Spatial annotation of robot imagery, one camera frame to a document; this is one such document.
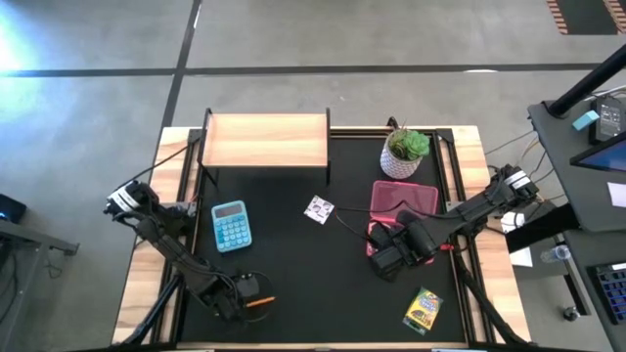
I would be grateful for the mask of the light blue block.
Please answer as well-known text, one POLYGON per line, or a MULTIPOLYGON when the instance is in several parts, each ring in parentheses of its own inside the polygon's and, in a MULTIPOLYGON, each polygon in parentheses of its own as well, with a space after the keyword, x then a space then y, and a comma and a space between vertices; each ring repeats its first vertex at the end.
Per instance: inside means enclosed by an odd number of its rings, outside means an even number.
POLYGON ((582 131, 593 125, 599 118, 600 116, 594 110, 588 110, 572 122, 572 127, 576 131, 582 131))

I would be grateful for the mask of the black keyboard with blue keys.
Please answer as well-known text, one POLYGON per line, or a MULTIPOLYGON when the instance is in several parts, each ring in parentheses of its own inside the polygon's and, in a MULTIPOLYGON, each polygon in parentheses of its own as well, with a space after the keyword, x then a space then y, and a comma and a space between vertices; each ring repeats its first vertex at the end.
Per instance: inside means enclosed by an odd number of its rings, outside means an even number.
POLYGON ((588 273, 613 325, 626 325, 626 262, 591 266, 588 273))

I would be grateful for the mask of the black side desk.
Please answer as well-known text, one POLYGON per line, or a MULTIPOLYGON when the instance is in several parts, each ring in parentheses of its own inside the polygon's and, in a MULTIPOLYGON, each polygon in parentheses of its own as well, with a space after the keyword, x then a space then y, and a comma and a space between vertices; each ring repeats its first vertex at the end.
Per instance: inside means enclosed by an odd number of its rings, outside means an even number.
POLYGON ((626 207, 614 206, 608 189, 610 183, 626 185, 626 172, 596 170, 570 163, 572 157, 590 148, 587 135, 572 127, 573 120, 587 108, 580 103, 565 119, 551 116, 543 103, 531 105, 527 111, 580 226, 588 232, 626 231, 626 207))

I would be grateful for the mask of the white paper sheet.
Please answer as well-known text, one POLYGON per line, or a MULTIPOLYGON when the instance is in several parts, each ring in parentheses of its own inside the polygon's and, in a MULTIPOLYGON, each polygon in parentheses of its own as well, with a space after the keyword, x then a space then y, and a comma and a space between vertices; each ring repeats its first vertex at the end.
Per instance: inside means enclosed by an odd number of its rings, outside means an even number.
POLYGON ((626 208, 626 184, 607 183, 612 206, 626 208))
POLYGON ((525 247, 523 249, 517 250, 510 254, 511 263, 514 266, 532 268, 533 260, 532 260, 532 252, 529 247, 525 247))

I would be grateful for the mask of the wooden shelf with black legs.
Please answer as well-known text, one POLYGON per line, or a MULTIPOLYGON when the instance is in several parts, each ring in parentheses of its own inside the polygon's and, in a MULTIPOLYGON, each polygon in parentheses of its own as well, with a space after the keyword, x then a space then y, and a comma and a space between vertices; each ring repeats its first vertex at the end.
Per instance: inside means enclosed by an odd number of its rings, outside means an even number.
POLYGON ((331 181, 331 111, 215 113, 206 109, 198 164, 211 168, 323 168, 331 181))

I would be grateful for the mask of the grey side desk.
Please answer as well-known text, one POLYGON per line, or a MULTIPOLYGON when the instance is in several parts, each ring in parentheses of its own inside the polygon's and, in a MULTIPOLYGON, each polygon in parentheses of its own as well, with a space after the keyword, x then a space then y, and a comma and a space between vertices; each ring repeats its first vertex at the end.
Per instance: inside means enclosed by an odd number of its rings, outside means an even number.
POLYGON ((24 325, 35 281, 43 272, 49 251, 56 249, 73 256, 79 244, 8 221, 0 221, 0 239, 9 240, 7 260, 14 266, 8 284, 13 292, 7 303, 0 298, 0 352, 12 352, 16 351, 16 336, 24 325))

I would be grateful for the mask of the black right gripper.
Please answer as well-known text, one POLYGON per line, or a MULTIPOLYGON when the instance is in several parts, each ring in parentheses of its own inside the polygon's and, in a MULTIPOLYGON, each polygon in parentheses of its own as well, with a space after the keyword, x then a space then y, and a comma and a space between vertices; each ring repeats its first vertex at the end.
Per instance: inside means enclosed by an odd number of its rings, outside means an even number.
POLYGON ((393 282, 403 267, 417 266, 422 258, 407 243, 407 232, 372 220, 367 230, 367 257, 375 274, 393 282))

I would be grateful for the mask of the white patterned sticker card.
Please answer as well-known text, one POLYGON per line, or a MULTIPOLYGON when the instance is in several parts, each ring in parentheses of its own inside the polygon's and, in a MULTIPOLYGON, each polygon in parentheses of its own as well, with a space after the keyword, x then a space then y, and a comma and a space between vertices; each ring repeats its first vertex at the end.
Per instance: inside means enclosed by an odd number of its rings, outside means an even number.
POLYGON ((304 215, 315 222, 324 225, 331 216, 335 206, 319 196, 314 196, 304 210, 304 215))

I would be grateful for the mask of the black round pole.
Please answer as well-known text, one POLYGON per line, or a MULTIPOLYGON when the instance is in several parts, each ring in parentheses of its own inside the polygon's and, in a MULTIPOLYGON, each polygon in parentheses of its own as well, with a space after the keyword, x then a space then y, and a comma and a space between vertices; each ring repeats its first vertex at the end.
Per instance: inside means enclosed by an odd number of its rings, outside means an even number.
POLYGON ((606 83, 619 70, 626 66, 626 44, 614 52, 610 57, 584 76, 578 83, 565 92, 561 97, 547 106, 548 113, 558 119, 571 110, 585 97, 606 83))

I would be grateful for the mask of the dark table mat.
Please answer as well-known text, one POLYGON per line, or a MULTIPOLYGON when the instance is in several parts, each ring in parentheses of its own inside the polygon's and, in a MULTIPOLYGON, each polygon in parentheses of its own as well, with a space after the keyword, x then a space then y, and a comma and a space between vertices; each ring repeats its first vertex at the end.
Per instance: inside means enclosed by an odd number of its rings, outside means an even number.
POLYGON ((371 268, 362 234, 372 187, 383 176, 383 136, 334 138, 331 181, 323 168, 220 168, 205 183, 196 254, 227 272, 261 273, 262 291, 276 296, 251 324, 228 324, 196 299, 185 306, 185 342, 328 343, 461 342, 462 314, 450 255, 403 269, 393 282, 371 268), (324 225, 304 215, 314 196, 335 209, 324 225), (218 252, 211 208, 241 200, 252 244, 218 252), (402 323, 424 287, 444 300, 432 329, 421 335, 402 323))

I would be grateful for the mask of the succulent in white patterned pot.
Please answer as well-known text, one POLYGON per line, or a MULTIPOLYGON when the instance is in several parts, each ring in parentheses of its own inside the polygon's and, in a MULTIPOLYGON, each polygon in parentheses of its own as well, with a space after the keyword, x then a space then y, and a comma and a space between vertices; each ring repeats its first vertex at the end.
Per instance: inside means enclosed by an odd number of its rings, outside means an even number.
POLYGON ((396 180, 407 179, 430 154, 430 139, 424 133, 407 128, 393 129, 385 139, 380 154, 382 172, 396 180))

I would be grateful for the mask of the black box device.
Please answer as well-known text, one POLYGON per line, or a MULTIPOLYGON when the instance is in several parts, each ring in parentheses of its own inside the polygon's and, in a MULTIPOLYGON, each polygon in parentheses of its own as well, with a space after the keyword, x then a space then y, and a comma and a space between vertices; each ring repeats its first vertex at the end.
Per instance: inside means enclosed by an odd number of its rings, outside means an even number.
POLYGON ((25 213, 27 207, 25 204, 0 194, 0 220, 19 224, 25 213))

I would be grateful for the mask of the transparent pink pencil case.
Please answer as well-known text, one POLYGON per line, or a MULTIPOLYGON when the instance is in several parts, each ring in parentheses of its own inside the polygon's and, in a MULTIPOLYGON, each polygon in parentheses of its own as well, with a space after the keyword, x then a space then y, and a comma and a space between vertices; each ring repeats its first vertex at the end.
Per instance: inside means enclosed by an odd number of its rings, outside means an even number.
MULTIPOLYGON (((416 250, 416 237, 407 226, 398 219, 402 212, 409 215, 408 222, 432 215, 438 202, 438 190, 431 186, 414 183, 391 182, 378 180, 373 185, 370 205, 370 222, 372 220, 399 227, 407 232, 408 245, 416 250)), ((422 261, 419 265, 431 262, 433 254, 418 254, 422 261)))

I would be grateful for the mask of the laptop screen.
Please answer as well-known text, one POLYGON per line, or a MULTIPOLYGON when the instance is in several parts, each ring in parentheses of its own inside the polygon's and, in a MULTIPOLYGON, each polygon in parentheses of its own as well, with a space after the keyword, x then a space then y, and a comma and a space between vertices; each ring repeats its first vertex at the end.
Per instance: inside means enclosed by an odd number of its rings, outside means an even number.
POLYGON ((570 164, 602 171, 626 173, 626 132, 572 157, 570 164))

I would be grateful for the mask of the green yellow crayon box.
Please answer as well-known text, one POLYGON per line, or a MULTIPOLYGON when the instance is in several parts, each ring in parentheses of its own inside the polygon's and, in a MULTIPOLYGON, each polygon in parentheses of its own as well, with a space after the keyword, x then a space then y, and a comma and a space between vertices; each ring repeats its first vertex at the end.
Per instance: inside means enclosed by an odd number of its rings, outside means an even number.
POLYGON ((425 335, 432 329, 443 302, 434 292, 421 287, 404 314, 402 323, 425 335))

